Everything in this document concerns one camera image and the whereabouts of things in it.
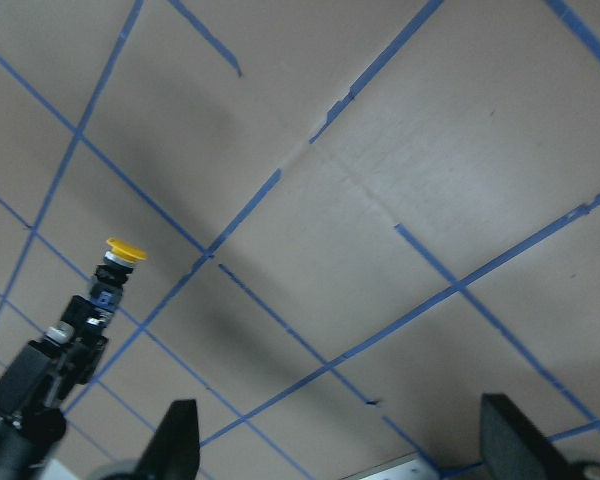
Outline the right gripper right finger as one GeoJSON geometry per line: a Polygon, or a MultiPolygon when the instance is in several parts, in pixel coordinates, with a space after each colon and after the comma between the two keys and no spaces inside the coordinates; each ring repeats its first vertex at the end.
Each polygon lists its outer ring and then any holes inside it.
{"type": "Polygon", "coordinates": [[[479,450],[493,479],[568,479],[564,456],[505,394],[483,394],[479,450]]]}

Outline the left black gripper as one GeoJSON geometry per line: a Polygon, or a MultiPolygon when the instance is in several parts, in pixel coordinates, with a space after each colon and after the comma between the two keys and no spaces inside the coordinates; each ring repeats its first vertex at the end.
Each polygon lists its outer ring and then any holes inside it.
{"type": "Polygon", "coordinates": [[[108,338],[110,312],[74,295],[60,320],[29,341],[0,377],[0,479],[39,479],[67,433],[59,407],[87,384],[108,338]]]}

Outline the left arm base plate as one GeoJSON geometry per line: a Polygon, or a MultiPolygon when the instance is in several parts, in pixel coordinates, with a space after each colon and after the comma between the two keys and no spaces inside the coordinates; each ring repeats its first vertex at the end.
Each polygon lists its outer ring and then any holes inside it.
{"type": "Polygon", "coordinates": [[[420,454],[411,453],[343,477],[342,480],[439,480],[439,473],[420,454]]]}

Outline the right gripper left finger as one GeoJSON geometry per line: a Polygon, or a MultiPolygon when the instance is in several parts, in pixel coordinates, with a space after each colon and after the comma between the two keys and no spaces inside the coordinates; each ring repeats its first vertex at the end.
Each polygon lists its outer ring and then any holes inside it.
{"type": "Polygon", "coordinates": [[[138,460],[132,478],[192,480],[200,462],[197,402],[175,400],[138,460]]]}

